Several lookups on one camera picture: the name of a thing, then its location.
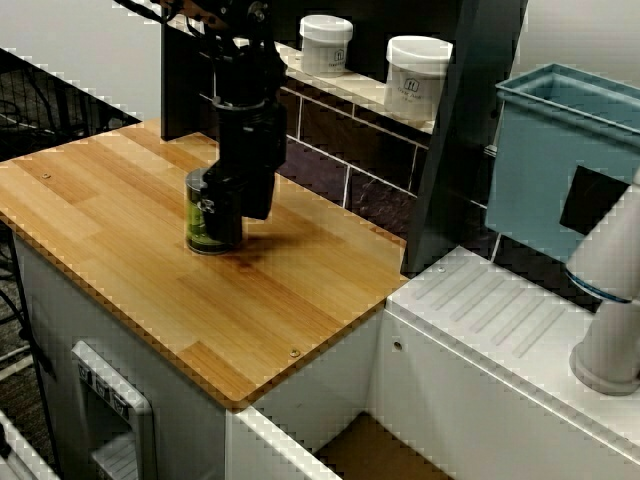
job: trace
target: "can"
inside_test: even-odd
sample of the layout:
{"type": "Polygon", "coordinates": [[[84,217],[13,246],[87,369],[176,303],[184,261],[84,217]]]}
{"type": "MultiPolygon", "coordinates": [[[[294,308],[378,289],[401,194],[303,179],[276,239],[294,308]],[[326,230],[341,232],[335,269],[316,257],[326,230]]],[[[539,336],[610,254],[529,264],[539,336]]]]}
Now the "can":
{"type": "Polygon", "coordinates": [[[202,189],[207,186],[202,178],[206,171],[207,168],[198,168],[189,172],[186,178],[186,242],[187,246],[196,253],[219,255],[228,252],[233,246],[214,240],[207,234],[201,203],[202,189]]]}

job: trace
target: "tile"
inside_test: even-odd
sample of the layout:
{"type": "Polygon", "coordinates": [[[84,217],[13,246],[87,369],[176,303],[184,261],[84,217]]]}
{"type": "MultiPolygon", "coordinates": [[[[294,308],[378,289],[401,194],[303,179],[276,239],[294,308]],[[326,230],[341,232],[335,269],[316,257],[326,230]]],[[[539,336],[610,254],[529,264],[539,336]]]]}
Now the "tile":
{"type": "Polygon", "coordinates": [[[407,239],[415,198],[369,175],[352,170],[346,208],[407,239]]]}
{"type": "Polygon", "coordinates": [[[460,245],[481,257],[491,260],[498,241],[498,233],[487,228],[484,218],[487,210],[468,202],[464,212],[464,226],[460,245]]]}
{"type": "Polygon", "coordinates": [[[287,135],[298,136],[298,117],[300,116],[300,97],[295,93],[280,89],[278,101],[287,109],[287,135]]]}
{"type": "Polygon", "coordinates": [[[373,125],[384,128],[385,130],[417,142],[425,147],[428,147],[429,142],[431,141],[431,135],[427,132],[423,132],[417,128],[411,127],[404,123],[400,123],[393,118],[385,117],[383,115],[380,115],[379,113],[372,112],[371,110],[360,106],[356,106],[355,118],[359,118],[366,122],[372,123],[373,125]]]}
{"type": "Polygon", "coordinates": [[[331,95],[330,93],[323,92],[319,88],[312,87],[311,85],[307,85],[299,80],[294,78],[288,78],[287,83],[285,85],[288,89],[293,90],[301,95],[312,98],[317,102],[323,103],[329,107],[336,108],[341,112],[346,113],[347,115],[351,115],[353,112],[353,104],[347,100],[343,100],[335,95],[331,95]]]}
{"type": "Polygon", "coordinates": [[[304,101],[301,140],[341,160],[407,189],[415,146],[329,110],[304,101]]]}
{"type": "Polygon", "coordinates": [[[576,287],[564,273],[564,264],[504,235],[495,263],[563,298],[595,311],[600,301],[576,287]]]}
{"type": "Polygon", "coordinates": [[[287,161],[278,173],[342,206],[347,173],[344,164],[289,140],[287,161]]]}

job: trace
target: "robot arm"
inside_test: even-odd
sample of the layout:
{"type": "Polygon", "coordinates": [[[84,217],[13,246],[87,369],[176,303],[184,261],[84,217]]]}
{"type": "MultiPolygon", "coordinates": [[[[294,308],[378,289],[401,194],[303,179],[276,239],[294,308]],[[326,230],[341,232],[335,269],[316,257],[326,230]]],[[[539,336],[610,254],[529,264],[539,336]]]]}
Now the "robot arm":
{"type": "Polygon", "coordinates": [[[115,1],[156,21],[183,13],[205,25],[200,38],[216,75],[220,159],[203,176],[200,210],[211,240],[231,249],[242,240],[243,216],[264,220],[269,215],[275,171],[286,157],[286,109],[276,98],[286,65],[273,41],[269,5],[255,0],[152,0],[169,8],[163,20],[132,0],[115,1]],[[236,46],[236,37],[249,44],[236,46]]]}

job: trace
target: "white cabinet door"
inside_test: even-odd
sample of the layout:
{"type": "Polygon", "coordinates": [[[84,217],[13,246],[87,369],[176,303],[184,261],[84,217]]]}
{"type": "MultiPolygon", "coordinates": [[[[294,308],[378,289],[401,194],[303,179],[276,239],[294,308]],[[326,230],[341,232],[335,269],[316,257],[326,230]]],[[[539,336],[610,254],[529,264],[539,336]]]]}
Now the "white cabinet door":
{"type": "Polygon", "coordinates": [[[255,408],[227,412],[226,480],[339,480],[255,408]]]}

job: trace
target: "wooden table top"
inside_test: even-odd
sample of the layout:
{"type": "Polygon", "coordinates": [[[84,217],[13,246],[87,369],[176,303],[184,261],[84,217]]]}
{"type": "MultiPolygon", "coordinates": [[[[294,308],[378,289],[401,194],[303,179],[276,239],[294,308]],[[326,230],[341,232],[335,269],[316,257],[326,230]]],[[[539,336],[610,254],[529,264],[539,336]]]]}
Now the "wooden table top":
{"type": "Polygon", "coordinates": [[[239,409],[383,306],[405,242],[278,176],[237,250],[196,254],[185,176],[217,158],[204,135],[162,141],[159,121],[69,143],[0,163],[0,220],[239,409]]]}

